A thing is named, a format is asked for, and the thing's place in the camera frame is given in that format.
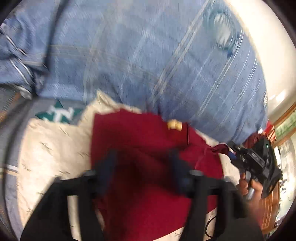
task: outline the finger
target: finger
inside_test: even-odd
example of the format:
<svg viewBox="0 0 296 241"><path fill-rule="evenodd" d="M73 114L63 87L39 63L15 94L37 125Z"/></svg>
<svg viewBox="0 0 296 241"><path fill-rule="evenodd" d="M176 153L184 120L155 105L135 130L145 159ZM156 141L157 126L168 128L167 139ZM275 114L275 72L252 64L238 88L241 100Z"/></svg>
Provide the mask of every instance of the finger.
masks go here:
<svg viewBox="0 0 296 241"><path fill-rule="evenodd" d="M259 201L261 199L263 186L260 182L256 182L254 180L251 180L251 187L254 188L254 195L253 200Z"/></svg>
<svg viewBox="0 0 296 241"><path fill-rule="evenodd" d="M241 177L241 179L245 179L245 178L246 178L246 174L245 174L245 173L242 173L242 174L240 175L240 177Z"/></svg>
<svg viewBox="0 0 296 241"><path fill-rule="evenodd" d="M256 182L255 180L251 180L251 187L254 188L256 191L261 192L263 190L263 186L260 182Z"/></svg>
<svg viewBox="0 0 296 241"><path fill-rule="evenodd" d="M239 184L237 184L237 190L240 192L241 195L246 195L248 193L248 189L242 188Z"/></svg>
<svg viewBox="0 0 296 241"><path fill-rule="evenodd" d="M239 180L239 186L241 187L241 188L248 188L248 186L249 186L249 184L247 183L247 181L245 180L245 179L240 179Z"/></svg>

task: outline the green and white pattern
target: green and white pattern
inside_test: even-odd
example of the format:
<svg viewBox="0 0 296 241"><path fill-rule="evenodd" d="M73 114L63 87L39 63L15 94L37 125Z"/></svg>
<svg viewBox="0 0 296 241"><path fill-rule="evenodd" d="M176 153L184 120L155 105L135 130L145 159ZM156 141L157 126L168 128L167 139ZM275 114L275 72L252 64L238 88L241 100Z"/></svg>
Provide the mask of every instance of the green and white pattern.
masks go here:
<svg viewBox="0 0 296 241"><path fill-rule="evenodd" d="M56 123L68 123L78 115L82 109L69 107L65 109L59 100L56 101L54 106L50 106L46 112L39 112L36 116L41 120L49 120Z"/></svg>
<svg viewBox="0 0 296 241"><path fill-rule="evenodd" d="M296 127L296 112L293 112L282 124L280 124L275 129L276 138L278 140L281 140L295 127Z"/></svg>

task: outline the blue striped fabric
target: blue striped fabric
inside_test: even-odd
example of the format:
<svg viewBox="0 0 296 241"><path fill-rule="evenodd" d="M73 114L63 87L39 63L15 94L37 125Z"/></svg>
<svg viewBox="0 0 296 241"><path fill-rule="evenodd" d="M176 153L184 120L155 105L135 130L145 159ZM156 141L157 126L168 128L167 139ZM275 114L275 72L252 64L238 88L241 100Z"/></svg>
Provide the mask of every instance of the blue striped fabric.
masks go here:
<svg viewBox="0 0 296 241"><path fill-rule="evenodd" d="M266 125L261 65L221 0L23 0L4 23L0 83L86 103L100 89L220 142Z"/></svg>

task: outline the gray fabric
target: gray fabric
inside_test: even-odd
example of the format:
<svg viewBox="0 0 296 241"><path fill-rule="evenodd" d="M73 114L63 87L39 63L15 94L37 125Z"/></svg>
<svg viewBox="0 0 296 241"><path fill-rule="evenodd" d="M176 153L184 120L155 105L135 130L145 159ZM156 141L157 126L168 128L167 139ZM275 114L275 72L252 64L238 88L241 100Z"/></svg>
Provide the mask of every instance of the gray fabric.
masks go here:
<svg viewBox="0 0 296 241"><path fill-rule="evenodd" d="M4 197L3 197L3 179L0 179L0 227L1 227L1 232L4 234L7 234L10 237L14 237L14 231L10 226L10 222L8 219L8 214L7 214L7 209L5 206L4 202Z"/></svg>
<svg viewBox="0 0 296 241"><path fill-rule="evenodd" d="M11 86L0 87L0 111L8 111L13 97L17 93L15 88Z"/></svg>
<svg viewBox="0 0 296 241"><path fill-rule="evenodd" d="M0 123L0 163L7 170L17 172L17 163L19 148L22 141L24 130L30 118L36 118L35 114L47 111L48 108L56 103L56 99L34 98L33 100L20 99L18 104L6 120ZM85 108L81 101L60 100L64 108ZM75 116L71 124L76 124L80 115ZM8 211L8 217L11 226L17 236L20 238L22 225L19 218L16 196L16 177L5 175L5 201Z"/></svg>
<svg viewBox="0 0 296 241"><path fill-rule="evenodd" d="M85 102L101 89L220 142L266 126L262 68L222 0L23 0L4 23L0 83Z"/></svg>

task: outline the bedsheet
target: bedsheet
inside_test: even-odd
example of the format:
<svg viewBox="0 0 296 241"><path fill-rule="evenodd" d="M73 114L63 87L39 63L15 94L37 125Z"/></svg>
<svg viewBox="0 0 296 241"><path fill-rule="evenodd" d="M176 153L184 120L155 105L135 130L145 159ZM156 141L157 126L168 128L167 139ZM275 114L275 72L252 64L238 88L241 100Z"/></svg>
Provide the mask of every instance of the bedsheet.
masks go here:
<svg viewBox="0 0 296 241"><path fill-rule="evenodd" d="M29 101L21 97L6 118L0 122L0 171L3 172L0 178L0 220L18 239L23 229L17 206L18 155L24 130L31 118L39 119L36 115L47 113L56 103L56 99L34 98ZM79 114L71 118L70 123L76 124L85 104L68 100L60 100L60 103L65 114L71 108L81 110Z"/></svg>
<svg viewBox="0 0 296 241"><path fill-rule="evenodd" d="M102 92L97 93L96 99L85 109L77 126L64 123L31 119L26 127L21 144L17 195L21 224L24 226L43 195L44 191L55 176L74 178L90 168L89 152L92 136L94 113L107 114L119 109L141 113L136 107L116 103ZM217 141L198 132L205 138L207 144L217 145ZM237 184L239 171L230 163L228 156L219 154L224 176L230 176ZM81 240L77 216L77 200L69 198L69 217L73 238ZM207 214L209 220L216 214L216 209ZM212 234L215 222L211 222L207 233ZM158 241L177 241L183 228L157 239Z"/></svg>
<svg viewBox="0 0 296 241"><path fill-rule="evenodd" d="M189 122L220 142L267 123L256 54L222 0L23 0L1 25L0 83Z"/></svg>

